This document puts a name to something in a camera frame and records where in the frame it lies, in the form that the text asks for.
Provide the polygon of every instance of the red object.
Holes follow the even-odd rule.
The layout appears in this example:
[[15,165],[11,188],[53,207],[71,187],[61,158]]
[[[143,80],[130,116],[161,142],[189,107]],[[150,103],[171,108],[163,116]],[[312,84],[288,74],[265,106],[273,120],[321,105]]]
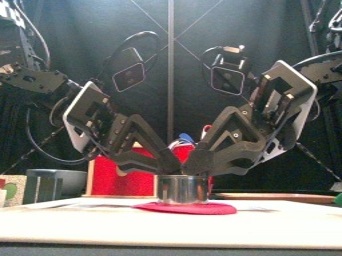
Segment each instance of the red object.
[[[179,145],[173,149],[182,163],[187,160],[193,149],[194,146],[189,144]],[[135,148],[134,150],[151,156],[145,148]],[[93,184],[90,184],[91,195],[155,196],[155,176],[151,173],[137,171],[126,176],[119,176],[117,168],[115,162],[106,157],[101,156],[95,159]]]
[[138,204],[133,208],[169,213],[198,214],[198,215],[228,215],[236,214],[237,208],[224,203],[194,204],[194,205],[165,205],[155,202]]

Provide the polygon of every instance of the white table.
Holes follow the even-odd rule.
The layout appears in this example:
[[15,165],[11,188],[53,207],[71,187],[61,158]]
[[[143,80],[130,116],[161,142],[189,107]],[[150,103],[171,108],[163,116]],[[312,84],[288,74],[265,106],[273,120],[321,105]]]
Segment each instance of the white table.
[[151,201],[85,197],[3,208],[0,255],[101,255],[99,246],[117,255],[342,255],[342,208],[261,200],[217,200],[237,207],[233,215],[131,208]]

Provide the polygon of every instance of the metal rod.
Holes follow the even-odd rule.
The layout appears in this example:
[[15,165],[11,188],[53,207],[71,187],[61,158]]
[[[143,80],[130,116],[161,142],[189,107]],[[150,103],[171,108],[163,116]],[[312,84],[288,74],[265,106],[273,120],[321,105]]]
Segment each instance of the metal rod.
[[169,0],[167,142],[174,141],[174,0]]

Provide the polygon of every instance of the wire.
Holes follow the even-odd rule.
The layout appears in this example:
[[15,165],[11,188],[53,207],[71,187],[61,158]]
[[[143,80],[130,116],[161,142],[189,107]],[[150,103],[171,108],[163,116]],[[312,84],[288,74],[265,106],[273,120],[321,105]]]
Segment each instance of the wire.
[[38,143],[35,142],[35,139],[33,137],[33,133],[31,133],[31,129],[30,129],[30,119],[31,119],[31,109],[28,108],[28,110],[27,110],[27,119],[26,119],[26,132],[27,132],[28,140],[30,140],[34,148],[43,154],[43,156],[46,156],[50,160],[53,160],[58,164],[63,164],[63,165],[79,165],[79,164],[85,163],[86,162],[85,158],[78,159],[78,160],[65,160],[65,159],[57,158],[55,156],[49,154],[41,148],[41,146],[38,145]]
[[153,69],[153,67],[155,66],[155,63],[158,61],[158,55],[159,55],[159,51],[161,51],[161,38],[155,32],[142,31],[125,39],[122,45],[117,48],[113,55],[105,60],[105,67],[98,75],[98,78],[102,76],[103,72],[106,71],[106,68],[107,68],[106,66],[109,65],[109,63],[111,63],[118,58],[122,51],[127,48],[129,44],[142,38],[149,38],[149,37],[155,40],[155,53],[154,53],[153,57],[145,62],[145,64],[146,64],[153,59],[153,64],[145,70],[145,72],[149,73],[149,71]]
[[220,52],[222,49],[224,49],[222,46],[216,46],[216,47],[208,49],[208,50],[202,53],[202,55],[201,55],[201,73],[202,73],[202,77],[204,77],[204,79],[205,79],[205,81],[206,81],[206,83],[208,83],[209,86],[210,86],[210,80],[208,79],[208,76],[206,76],[206,69],[205,69],[205,68],[210,69],[210,67],[209,67],[209,65],[206,64],[206,61],[205,61],[206,55],[208,55],[209,53],[212,53],[212,52]]
[[49,120],[50,120],[51,125],[55,126],[55,127],[58,127],[58,125],[54,123],[54,114],[55,114],[57,109],[62,106],[62,104],[63,104],[67,100],[69,100],[69,97],[62,98],[62,99],[57,102],[57,104],[54,105],[53,110],[51,110],[51,112],[50,112]]
[[317,55],[304,61],[301,61],[300,63],[297,63],[296,65],[293,65],[293,68],[300,70],[302,67],[314,64],[317,62],[322,62],[325,60],[330,60],[333,59],[333,57],[338,57],[340,55],[342,55],[342,51],[337,51],[337,52],[330,52],[330,53],[325,53],[322,55]]
[[42,36],[42,34],[39,33],[35,25],[33,24],[31,20],[28,19],[26,13],[22,11],[20,7],[18,6],[16,2],[14,1],[14,5],[15,5],[15,8],[18,10],[18,12],[20,13],[20,15],[24,17],[24,20],[26,22],[28,23],[31,29],[34,30],[41,42],[42,42],[42,45],[43,45],[43,48],[45,48],[45,53],[46,53],[46,66],[47,66],[47,69],[50,69],[50,66],[51,66],[51,58],[50,58],[50,50],[49,50],[49,45],[46,43],[46,40]]

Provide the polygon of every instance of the black background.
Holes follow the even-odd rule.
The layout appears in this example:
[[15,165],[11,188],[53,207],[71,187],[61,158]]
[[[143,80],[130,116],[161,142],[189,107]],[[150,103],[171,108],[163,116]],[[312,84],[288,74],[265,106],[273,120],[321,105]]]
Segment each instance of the black background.
[[[166,0],[23,2],[27,14],[37,22],[50,46],[53,69],[61,70],[82,85],[91,77],[97,77],[105,58],[111,55],[129,36],[141,31],[154,31],[159,34],[163,51],[147,80],[125,92],[114,92],[111,96],[121,112],[127,115],[141,114],[167,141],[169,2]],[[199,140],[204,126],[216,120],[225,107],[241,106],[249,97],[248,88],[245,97],[241,97],[222,95],[206,86],[199,65],[202,52],[218,45],[233,47],[245,45],[256,76],[270,69],[277,60],[294,65],[312,55],[300,0],[175,0],[174,3],[174,137],[186,132]],[[316,10],[320,1],[310,3]],[[337,11],[337,3],[332,4],[329,10],[330,13],[334,11]],[[324,53],[324,32],[320,35],[320,50]],[[38,40],[35,48],[41,53]],[[137,48],[143,57],[151,55],[149,43],[137,44]],[[50,129],[43,127],[46,121],[41,119],[35,127],[41,138],[46,136],[46,132],[47,134],[50,132]],[[332,128],[325,125],[321,116],[306,125],[300,141],[333,168],[326,139],[328,129]],[[15,147],[11,161],[30,149],[22,126],[18,126],[16,134],[22,146]],[[66,137],[65,135],[65,138],[58,140],[51,150],[61,156],[78,157]],[[20,173],[27,167],[51,168],[55,165],[34,155],[12,172]],[[78,166],[75,169],[87,169],[87,166]],[[332,175],[301,151],[293,149],[250,170],[246,176],[216,177],[216,188],[328,190],[333,182]]]

